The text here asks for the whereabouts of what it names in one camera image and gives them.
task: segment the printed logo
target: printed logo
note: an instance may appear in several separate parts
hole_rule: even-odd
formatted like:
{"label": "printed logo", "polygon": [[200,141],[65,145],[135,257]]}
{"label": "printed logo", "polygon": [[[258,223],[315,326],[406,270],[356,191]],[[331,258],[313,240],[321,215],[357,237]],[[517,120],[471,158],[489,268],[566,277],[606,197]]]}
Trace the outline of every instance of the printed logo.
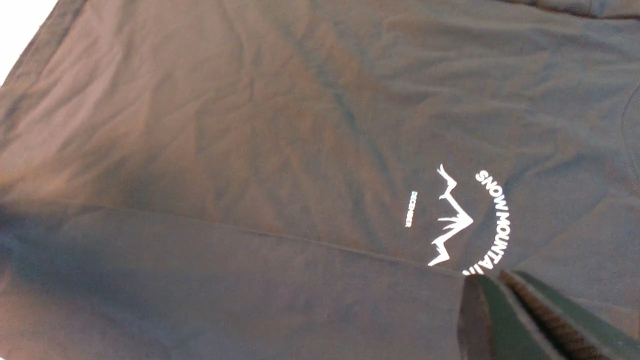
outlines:
{"label": "printed logo", "polygon": [[455,234],[458,234],[460,231],[466,229],[469,225],[473,224],[474,219],[472,219],[467,212],[462,209],[462,207],[458,204],[456,199],[451,195],[451,191],[458,185],[458,183],[447,174],[444,170],[444,166],[440,164],[440,168],[438,169],[438,173],[447,181],[447,189],[440,196],[440,200],[445,199],[449,202],[449,204],[458,212],[455,217],[452,218],[439,218],[438,221],[448,221],[451,224],[445,226],[443,230],[449,230],[443,235],[438,236],[431,243],[436,245],[436,250],[438,251],[438,256],[431,260],[429,266],[433,266],[444,261],[449,260],[449,253],[447,249],[444,247],[444,243],[451,239]]}
{"label": "printed logo", "polygon": [[411,227],[411,223],[413,222],[413,210],[415,210],[415,202],[417,200],[418,200],[418,192],[411,192],[411,198],[409,199],[409,210],[406,212],[406,220],[404,221],[404,227]]}
{"label": "printed logo", "polygon": [[504,198],[502,187],[498,185],[497,181],[493,180],[493,177],[489,175],[487,171],[480,171],[476,174],[476,180],[478,180],[489,191],[489,195],[493,197],[495,203],[495,237],[494,242],[489,251],[486,252],[484,258],[471,267],[468,270],[462,271],[464,275],[472,274],[484,274],[485,269],[493,269],[502,256],[504,251],[509,245],[509,234],[511,233],[511,222],[509,221],[509,207],[507,201]]}

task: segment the gray t-shirt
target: gray t-shirt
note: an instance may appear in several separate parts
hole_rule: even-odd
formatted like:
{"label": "gray t-shirt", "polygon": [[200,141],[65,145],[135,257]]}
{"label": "gray t-shirt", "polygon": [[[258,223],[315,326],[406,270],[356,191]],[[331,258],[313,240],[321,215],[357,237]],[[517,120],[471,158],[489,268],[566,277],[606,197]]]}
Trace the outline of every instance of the gray t-shirt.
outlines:
{"label": "gray t-shirt", "polygon": [[0,357],[456,359],[500,268],[637,338],[638,17],[61,0],[0,88]]}

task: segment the dark green object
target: dark green object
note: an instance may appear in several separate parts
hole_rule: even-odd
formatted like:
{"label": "dark green object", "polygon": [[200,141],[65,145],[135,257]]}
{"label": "dark green object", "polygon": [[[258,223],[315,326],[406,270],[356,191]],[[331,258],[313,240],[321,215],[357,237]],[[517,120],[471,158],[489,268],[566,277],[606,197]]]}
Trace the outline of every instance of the dark green object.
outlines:
{"label": "dark green object", "polygon": [[640,343],[525,272],[465,279],[463,359],[640,359]]}

